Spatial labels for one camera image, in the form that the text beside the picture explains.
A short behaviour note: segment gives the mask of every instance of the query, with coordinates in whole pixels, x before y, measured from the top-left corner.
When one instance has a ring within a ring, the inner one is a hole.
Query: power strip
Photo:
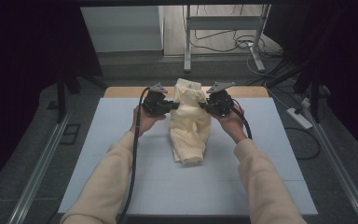
[[[311,127],[313,127],[312,124],[307,119],[305,119],[301,114],[296,114],[295,111],[296,110],[294,108],[290,108],[286,110],[286,112],[290,115],[290,117],[292,117],[295,121],[297,121],[297,123],[301,125],[303,129],[308,130]]]

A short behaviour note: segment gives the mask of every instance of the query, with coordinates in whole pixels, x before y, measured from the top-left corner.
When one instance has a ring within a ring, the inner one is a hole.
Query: person's arm
[[[133,111],[130,130],[109,148],[89,177],[75,204],[62,217],[61,223],[116,223],[131,172],[137,110],[138,108],[135,108]],[[165,116],[151,117],[141,109],[139,136],[161,119],[165,119]]]
[[[234,154],[240,161],[238,171],[248,193],[251,222],[306,223],[272,161],[246,137],[241,119],[232,112],[225,117],[213,117],[237,144]]]

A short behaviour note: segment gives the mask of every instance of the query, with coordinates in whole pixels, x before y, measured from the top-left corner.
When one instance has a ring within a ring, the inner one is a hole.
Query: gray carpet floor
[[[149,86],[161,82],[164,86],[174,85],[177,78],[185,78],[212,85],[215,81],[234,81],[237,85],[246,85],[260,75],[251,72],[247,66],[247,56],[196,57],[193,59],[192,71],[183,71],[182,58],[163,58],[160,56],[121,56],[100,55],[103,77],[97,80],[107,86]],[[268,71],[273,69],[280,59],[265,59],[263,62]],[[36,193],[34,202],[24,223],[58,223],[62,214],[56,214],[61,198],[75,168],[78,155],[86,139],[92,118],[104,90],[82,77],[78,78],[82,87],[81,93],[70,95],[68,101],[75,108],[69,124],[80,125],[78,136],[72,145],[65,143],[74,139],[63,136],[51,160],[48,171]],[[286,107],[296,107],[293,100],[293,80],[286,80],[270,91],[279,99],[275,104],[280,113],[284,127],[300,128],[285,112]],[[50,102],[57,101],[56,86],[43,90],[40,94],[40,105],[34,115],[28,131],[21,139],[11,159],[0,174],[0,223],[7,223],[22,190],[53,130],[58,117],[57,110],[48,109]],[[346,130],[328,107],[325,99],[320,100],[322,125],[338,155],[358,187],[358,142]],[[292,148],[298,157],[313,153],[317,144],[313,138],[303,132],[287,130]],[[301,171],[310,189],[310,195],[319,212],[318,216],[305,217],[310,224],[322,223],[358,223],[351,202],[337,180],[331,164],[324,151],[312,160],[298,161]],[[142,223],[172,223],[174,220],[141,219]],[[248,219],[197,219],[197,223],[249,223]],[[195,223],[191,219],[176,219],[174,223]]]

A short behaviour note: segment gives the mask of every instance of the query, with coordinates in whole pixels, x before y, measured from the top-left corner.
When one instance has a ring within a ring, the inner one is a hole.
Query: long sleeve shirt
[[[109,148],[61,223],[116,224],[131,172],[133,138],[133,133],[126,132]],[[306,223],[273,163],[252,140],[240,141],[234,154],[240,161],[238,170],[248,193],[252,223]]]

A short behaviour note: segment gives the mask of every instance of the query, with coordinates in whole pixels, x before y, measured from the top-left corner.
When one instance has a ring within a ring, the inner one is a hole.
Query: folded garment
[[[173,101],[180,103],[177,109],[171,110],[174,159],[183,163],[202,161],[211,130],[211,115],[199,106],[199,102],[206,102],[200,83],[179,78]]]

